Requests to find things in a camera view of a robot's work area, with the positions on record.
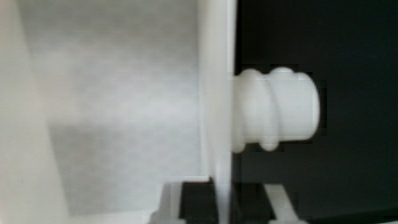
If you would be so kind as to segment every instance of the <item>white cylindrical fitting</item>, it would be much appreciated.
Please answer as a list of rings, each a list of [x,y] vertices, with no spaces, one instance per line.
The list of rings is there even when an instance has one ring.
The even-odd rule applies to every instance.
[[[275,68],[268,75],[243,71],[234,80],[234,145],[241,152],[247,143],[266,151],[281,141],[311,138],[320,120],[318,91],[304,73]]]

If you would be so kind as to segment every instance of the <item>white panel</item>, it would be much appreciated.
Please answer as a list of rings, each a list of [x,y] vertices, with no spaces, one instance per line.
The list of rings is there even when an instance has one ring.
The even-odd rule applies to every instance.
[[[14,1],[0,1],[0,223],[62,224],[66,202]]]
[[[229,216],[234,0],[199,1],[202,145],[215,177],[220,224]]]
[[[195,0],[19,0],[71,215],[201,174]]]

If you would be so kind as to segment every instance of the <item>white plastic part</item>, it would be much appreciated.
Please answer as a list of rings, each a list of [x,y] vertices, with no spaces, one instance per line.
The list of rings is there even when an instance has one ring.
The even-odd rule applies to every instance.
[[[320,120],[318,91],[304,73],[275,68],[268,75],[243,71],[234,80],[234,144],[241,152],[247,143],[265,150],[281,141],[311,138]]]
[[[265,184],[265,191],[275,213],[275,220],[270,221],[270,224],[307,224],[296,217],[282,185]]]
[[[202,152],[215,181],[218,223],[229,223],[236,0],[199,0]]]

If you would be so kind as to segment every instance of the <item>white surface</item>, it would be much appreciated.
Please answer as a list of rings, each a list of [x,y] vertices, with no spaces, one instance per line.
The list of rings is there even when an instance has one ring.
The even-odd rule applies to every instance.
[[[151,210],[142,210],[113,214],[76,216],[71,217],[67,224],[147,224],[151,213]]]
[[[234,0],[199,1],[202,150],[215,178],[220,224],[227,224],[231,194],[234,14]]]
[[[195,0],[19,0],[71,215],[201,175]]]
[[[16,4],[0,1],[0,223],[64,224],[66,201]]]
[[[318,91],[304,73],[277,68],[268,75],[245,70],[234,79],[234,146],[257,143],[265,150],[281,141],[311,138],[320,120]]]

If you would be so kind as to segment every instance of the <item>black background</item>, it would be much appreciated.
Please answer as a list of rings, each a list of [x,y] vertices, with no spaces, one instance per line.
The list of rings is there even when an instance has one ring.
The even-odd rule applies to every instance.
[[[275,152],[249,145],[234,181],[282,183],[304,219],[394,208],[398,1],[241,0],[238,8],[236,73],[281,65],[309,73],[321,124]]]

